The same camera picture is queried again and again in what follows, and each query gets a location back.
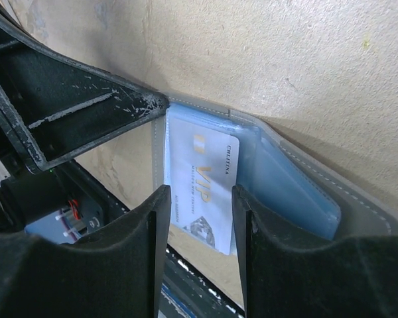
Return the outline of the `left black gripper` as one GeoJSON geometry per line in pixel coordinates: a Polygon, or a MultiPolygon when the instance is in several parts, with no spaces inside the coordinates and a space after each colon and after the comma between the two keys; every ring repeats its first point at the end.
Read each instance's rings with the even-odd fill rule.
{"type": "Polygon", "coordinates": [[[154,89],[51,50],[0,7],[0,235],[55,211],[83,224],[84,234],[127,213],[72,159],[168,106],[154,89]]]}

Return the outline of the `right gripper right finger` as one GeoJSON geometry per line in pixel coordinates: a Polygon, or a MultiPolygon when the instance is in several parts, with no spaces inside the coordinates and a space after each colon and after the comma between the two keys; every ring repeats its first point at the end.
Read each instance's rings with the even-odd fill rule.
{"type": "Polygon", "coordinates": [[[232,189],[246,317],[398,317],[398,236],[320,238],[232,189]]]}

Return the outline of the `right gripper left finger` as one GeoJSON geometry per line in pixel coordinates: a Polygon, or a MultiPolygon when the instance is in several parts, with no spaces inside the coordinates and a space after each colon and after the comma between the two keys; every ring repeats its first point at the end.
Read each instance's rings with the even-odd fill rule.
{"type": "Polygon", "coordinates": [[[0,234],[0,317],[156,317],[170,210],[162,185],[74,244],[0,234]]]}

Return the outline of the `white VIP card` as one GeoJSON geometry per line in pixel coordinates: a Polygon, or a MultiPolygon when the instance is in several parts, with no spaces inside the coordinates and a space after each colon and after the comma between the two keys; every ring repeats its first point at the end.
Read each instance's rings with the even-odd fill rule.
{"type": "Polygon", "coordinates": [[[171,222],[229,255],[239,140],[177,117],[169,118],[167,131],[165,173],[172,193],[171,222]]]}

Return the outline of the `grey card holder wallet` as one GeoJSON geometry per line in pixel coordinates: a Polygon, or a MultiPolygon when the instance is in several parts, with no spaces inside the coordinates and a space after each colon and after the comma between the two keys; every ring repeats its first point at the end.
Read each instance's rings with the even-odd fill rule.
{"type": "Polygon", "coordinates": [[[167,124],[177,117],[236,137],[235,185],[294,225],[327,240],[398,235],[398,213],[295,147],[261,119],[203,101],[178,97],[169,101],[165,114],[153,122],[156,185],[169,185],[167,124]]]}

